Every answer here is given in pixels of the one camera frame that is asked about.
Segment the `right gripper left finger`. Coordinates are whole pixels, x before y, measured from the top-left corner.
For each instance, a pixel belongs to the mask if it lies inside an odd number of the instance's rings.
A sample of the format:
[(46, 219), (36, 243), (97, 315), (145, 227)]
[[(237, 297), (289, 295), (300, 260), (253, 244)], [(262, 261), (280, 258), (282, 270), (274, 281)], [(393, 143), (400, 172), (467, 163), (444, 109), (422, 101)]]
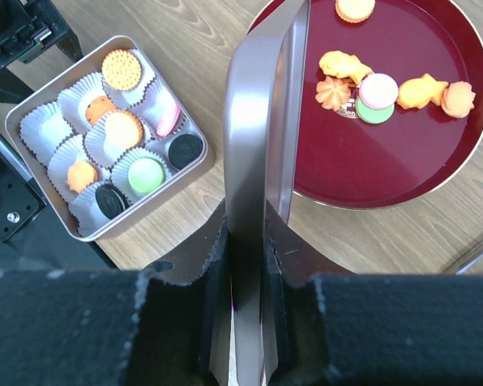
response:
[(0, 272), (0, 385), (226, 385), (225, 205), (145, 269)]

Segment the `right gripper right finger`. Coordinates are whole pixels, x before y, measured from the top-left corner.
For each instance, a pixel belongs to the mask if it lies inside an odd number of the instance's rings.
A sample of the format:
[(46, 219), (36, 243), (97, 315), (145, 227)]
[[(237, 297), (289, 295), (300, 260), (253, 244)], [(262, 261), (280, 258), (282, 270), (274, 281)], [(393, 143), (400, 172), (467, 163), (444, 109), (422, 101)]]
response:
[(271, 385), (483, 385), (483, 276), (355, 274), (266, 210)]

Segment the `black cookie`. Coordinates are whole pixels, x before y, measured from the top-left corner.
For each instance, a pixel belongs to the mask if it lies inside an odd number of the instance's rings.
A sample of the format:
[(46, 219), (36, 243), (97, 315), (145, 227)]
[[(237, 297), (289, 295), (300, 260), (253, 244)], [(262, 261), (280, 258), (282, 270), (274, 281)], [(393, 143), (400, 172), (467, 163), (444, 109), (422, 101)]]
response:
[(124, 212), (130, 205), (126, 197), (112, 184), (104, 184), (95, 190), (97, 206), (109, 220)]
[(182, 170), (200, 156), (203, 146), (203, 142), (196, 135), (182, 134), (168, 148), (169, 161), (176, 169)]

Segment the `orange cookie tin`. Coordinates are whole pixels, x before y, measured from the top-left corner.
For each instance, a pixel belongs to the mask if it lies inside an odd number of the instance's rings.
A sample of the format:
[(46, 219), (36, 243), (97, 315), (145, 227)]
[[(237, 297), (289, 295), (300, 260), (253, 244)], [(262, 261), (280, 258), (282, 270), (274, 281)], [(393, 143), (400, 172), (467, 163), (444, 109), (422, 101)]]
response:
[(129, 112), (112, 112), (104, 122), (106, 139), (117, 148), (128, 150), (143, 139), (143, 127), (138, 118)]

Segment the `pink round cookie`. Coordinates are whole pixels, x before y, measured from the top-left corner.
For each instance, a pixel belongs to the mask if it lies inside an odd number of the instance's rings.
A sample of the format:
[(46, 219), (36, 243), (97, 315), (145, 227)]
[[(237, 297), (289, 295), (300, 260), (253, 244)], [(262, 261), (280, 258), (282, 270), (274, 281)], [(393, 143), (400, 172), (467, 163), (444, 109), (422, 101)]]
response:
[(156, 134), (161, 137), (167, 137), (175, 127), (176, 122), (180, 116), (180, 107), (173, 102), (168, 105), (163, 114), (161, 115), (159, 122), (156, 126)]

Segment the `pink metal tin lid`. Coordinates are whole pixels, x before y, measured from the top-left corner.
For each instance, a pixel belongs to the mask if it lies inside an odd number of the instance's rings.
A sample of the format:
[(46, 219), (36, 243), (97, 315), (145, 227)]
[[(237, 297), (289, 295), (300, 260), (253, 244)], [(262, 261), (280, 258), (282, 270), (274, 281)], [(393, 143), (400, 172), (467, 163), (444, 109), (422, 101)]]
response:
[(289, 217), (310, 6), (279, 5), (239, 43), (227, 73), (225, 209), (240, 385), (262, 382), (266, 209)]

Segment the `green sandwich cookie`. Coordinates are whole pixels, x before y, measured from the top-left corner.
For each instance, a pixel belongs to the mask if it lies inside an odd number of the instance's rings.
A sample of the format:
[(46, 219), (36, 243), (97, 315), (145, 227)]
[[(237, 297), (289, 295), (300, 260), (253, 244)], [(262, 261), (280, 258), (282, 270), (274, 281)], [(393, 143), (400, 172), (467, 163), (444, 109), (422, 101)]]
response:
[(166, 181), (163, 165), (153, 158), (140, 158), (128, 170), (130, 186), (140, 194), (148, 194)]

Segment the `metal tongs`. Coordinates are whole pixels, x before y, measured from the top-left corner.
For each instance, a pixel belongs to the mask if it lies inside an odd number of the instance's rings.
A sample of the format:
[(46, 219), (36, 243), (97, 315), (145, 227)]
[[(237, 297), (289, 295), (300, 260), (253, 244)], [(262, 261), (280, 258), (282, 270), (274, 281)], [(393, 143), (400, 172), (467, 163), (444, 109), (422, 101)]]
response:
[(454, 268), (455, 275), (461, 275), (483, 258), (483, 240), (459, 258)]

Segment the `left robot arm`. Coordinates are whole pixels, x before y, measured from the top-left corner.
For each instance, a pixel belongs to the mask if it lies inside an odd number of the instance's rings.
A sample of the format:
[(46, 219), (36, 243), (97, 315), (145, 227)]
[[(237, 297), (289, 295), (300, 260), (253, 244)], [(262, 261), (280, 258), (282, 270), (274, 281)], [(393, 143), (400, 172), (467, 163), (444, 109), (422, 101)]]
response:
[(80, 42), (50, 0), (0, 1), (0, 103), (18, 104), (33, 90), (7, 67), (30, 63), (57, 46), (69, 59), (83, 57)]

